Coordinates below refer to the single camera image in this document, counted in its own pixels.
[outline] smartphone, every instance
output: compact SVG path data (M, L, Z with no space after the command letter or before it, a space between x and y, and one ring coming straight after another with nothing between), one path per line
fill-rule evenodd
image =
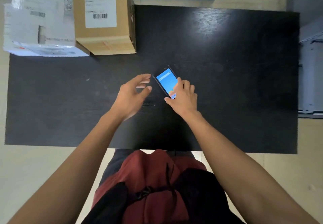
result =
M165 94L171 99L175 99L176 92L174 91L174 87L177 84L177 76L172 71L171 67L167 65L164 68L160 68L153 77Z

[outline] red shirt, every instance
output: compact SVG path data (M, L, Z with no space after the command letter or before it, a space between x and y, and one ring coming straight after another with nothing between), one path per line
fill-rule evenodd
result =
M187 168L206 170L203 163L190 157L169 157L163 150L151 154L135 151L123 162L120 170L108 177L96 190L92 207L99 199L118 182L125 182L129 194L141 191L145 186L158 188L166 186L166 164L169 166L170 184ZM163 223L167 221L188 220L188 213L179 192L177 204L173 211L173 197L170 191L151 193L140 201L127 207L123 214L122 223Z

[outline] black phone case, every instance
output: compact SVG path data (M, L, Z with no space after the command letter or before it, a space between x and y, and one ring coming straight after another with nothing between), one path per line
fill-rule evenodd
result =
M173 75L175 76L175 78L177 79L177 76L176 76L176 74L174 73L174 71L172 70L172 68L169 66L169 65L167 65L167 67L166 68L164 68L164 71L166 70L166 69L170 69L170 71L172 71L172 73L173 73ZM157 84L159 85L159 87L164 91L164 93L166 94L166 96L167 97L169 97L169 98L171 98L170 97L170 95L168 94L168 92L164 89L164 87L161 85L161 83L159 82L159 80L155 77L156 75L154 74L153 75L153 77L154 77L154 79L156 80L156 82L157 82Z

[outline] cardboard box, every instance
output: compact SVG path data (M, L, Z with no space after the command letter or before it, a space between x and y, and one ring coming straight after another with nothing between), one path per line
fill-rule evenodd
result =
M5 7L5 24L3 29L3 50L17 56L40 56L22 46L15 45L11 40L11 4L4 4Z
M133 0L74 0L75 37L95 55L136 53Z
M89 56L76 42L73 0L12 0L11 39L42 56Z

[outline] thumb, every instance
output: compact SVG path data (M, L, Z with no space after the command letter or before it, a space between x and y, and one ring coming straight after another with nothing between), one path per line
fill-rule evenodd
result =
M167 103L169 106L172 106L172 104L173 104L173 100L172 100L172 99L170 99L169 97L165 97L165 101L166 101L166 103Z
M145 100L146 97L149 95L149 93L151 92L152 87L151 86L147 86L145 89L142 90L142 92L139 93L139 96Z

